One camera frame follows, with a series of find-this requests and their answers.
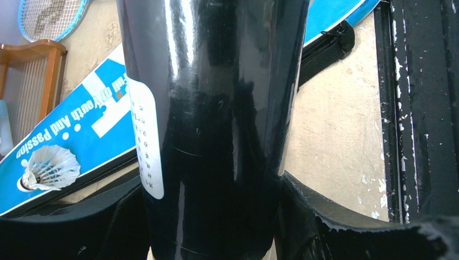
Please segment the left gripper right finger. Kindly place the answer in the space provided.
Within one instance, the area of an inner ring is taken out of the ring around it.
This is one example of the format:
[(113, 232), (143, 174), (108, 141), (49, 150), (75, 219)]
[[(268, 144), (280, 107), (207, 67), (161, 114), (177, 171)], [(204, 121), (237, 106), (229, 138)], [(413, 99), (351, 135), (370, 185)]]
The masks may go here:
[(384, 222), (285, 173), (274, 241), (278, 259), (458, 259), (458, 218)]

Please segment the black shuttlecock tube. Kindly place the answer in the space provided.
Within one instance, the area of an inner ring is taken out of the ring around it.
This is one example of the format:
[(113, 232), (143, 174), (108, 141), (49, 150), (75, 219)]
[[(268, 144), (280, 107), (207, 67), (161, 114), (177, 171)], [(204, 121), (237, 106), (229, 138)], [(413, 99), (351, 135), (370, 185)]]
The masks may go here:
[(118, 1), (155, 259), (262, 259), (308, 1)]

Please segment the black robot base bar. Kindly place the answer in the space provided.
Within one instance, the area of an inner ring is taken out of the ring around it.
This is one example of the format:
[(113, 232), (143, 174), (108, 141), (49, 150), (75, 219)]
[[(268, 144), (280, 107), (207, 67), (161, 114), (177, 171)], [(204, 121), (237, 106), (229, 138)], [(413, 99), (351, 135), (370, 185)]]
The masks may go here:
[(458, 215), (458, 1), (374, 11), (388, 216)]

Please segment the white shuttlecock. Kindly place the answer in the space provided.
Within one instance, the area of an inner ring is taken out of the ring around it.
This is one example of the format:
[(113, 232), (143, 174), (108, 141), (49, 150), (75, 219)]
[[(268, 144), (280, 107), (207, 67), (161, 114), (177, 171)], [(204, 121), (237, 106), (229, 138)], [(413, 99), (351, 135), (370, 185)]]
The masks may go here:
[(17, 187), (23, 192), (60, 191), (76, 181), (80, 169), (76, 155), (69, 149), (45, 145), (32, 152)]

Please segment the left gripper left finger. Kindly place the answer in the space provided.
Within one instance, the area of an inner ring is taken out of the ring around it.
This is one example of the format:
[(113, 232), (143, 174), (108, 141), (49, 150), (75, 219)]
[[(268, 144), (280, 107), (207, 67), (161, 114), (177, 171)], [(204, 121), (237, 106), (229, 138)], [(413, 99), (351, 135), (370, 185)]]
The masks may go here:
[(138, 177), (53, 213), (1, 218), (1, 259), (147, 259)]

